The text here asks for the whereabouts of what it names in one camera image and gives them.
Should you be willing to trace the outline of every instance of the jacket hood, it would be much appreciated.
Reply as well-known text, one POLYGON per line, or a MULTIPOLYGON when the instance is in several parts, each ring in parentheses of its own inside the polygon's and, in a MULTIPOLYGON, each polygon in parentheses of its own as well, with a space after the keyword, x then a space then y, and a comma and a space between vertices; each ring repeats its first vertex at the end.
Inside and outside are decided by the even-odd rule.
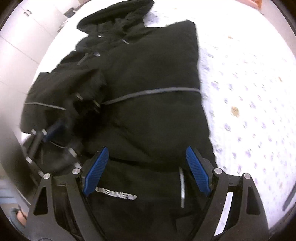
POLYGON ((78 23, 77 29, 90 35, 100 31, 99 25, 106 22, 114 23, 116 19, 121 19, 123 26, 129 26, 139 19, 142 20, 153 4, 153 0, 119 2, 85 17, 78 23))

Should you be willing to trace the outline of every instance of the black fabric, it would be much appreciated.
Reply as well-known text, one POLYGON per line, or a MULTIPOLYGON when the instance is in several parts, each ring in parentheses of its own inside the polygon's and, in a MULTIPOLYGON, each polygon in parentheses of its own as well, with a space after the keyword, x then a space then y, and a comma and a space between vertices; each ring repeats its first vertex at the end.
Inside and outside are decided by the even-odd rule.
MULTIPOLYGON (((143 16, 152 5, 152 0, 125 1, 81 20, 77 28, 89 36, 51 73, 41 73, 26 99, 66 110, 25 104, 22 113, 21 129, 27 133, 63 118, 67 135, 54 141, 66 145, 80 138, 84 159, 108 147, 110 160, 98 188, 137 196, 94 192, 87 198, 108 240, 185 240, 206 202, 187 165, 186 148, 197 148, 217 166, 200 93, 147 95, 102 106, 100 114, 83 112, 92 100, 156 88, 200 88, 194 23, 145 27, 143 16), (185 173, 184 208, 179 167, 185 173)), ((45 152, 56 147, 49 145, 43 162, 50 165, 56 153, 45 152)))

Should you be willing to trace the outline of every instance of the jacket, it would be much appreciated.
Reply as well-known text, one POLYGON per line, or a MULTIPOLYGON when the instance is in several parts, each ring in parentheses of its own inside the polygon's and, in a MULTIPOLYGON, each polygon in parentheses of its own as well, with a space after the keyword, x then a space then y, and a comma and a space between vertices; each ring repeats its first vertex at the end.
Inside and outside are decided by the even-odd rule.
MULTIPOLYGON (((97 191, 88 197, 107 240, 185 240, 206 202, 192 179, 186 148, 197 148, 217 167, 199 92, 147 94, 104 104, 146 90, 200 89, 195 24, 145 27, 143 17, 152 5, 152 0, 124 1, 82 19, 77 28, 89 36, 51 73, 39 75, 22 112, 21 130, 27 133, 65 118, 67 135, 55 142, 67 145, 69 136, 78 137, 82 159, 108 147, 110 159, 97 191), (85 114, 93 102, 100 113, 85 114)), ((46 169, 59 152, 44 149, 46 169)))

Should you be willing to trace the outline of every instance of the white bed sheet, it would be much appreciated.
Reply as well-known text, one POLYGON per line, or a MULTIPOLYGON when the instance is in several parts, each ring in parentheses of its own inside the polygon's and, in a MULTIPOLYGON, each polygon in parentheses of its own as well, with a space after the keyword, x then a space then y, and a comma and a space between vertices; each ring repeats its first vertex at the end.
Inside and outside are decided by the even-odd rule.
MULTIPOLYGON (((282 211, 296 181, 293 53, 258 11, 236 1, 154 1, 146 26, 186 19, 196 24, 203 107, 217 164, 228 174, 252 175, 272 227, 296 202, 294 197, 282 211)), ((116 2, 92 0, 71 17, 48 48, 34 81, 87 36, 76 29, 82 18, 116 2)), ((223 231, 230 201, 231 194, 216 234, 223 231)))

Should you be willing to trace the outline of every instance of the jacket sleeve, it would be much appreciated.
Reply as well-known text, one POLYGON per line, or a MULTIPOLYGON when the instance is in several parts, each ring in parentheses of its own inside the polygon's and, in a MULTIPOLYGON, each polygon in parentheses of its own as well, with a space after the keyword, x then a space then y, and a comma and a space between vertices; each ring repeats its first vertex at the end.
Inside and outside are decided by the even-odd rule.
POLYGON ((32 129, 40 131, 60 118, 74 123, 79 115, 74 107, 77 96, 82 101, 96 100, 100 103, 105 86, 104 76, 97 69, 59 69, 40 73, 26 98, 21 130, 25 133, 31 133, 32 129))

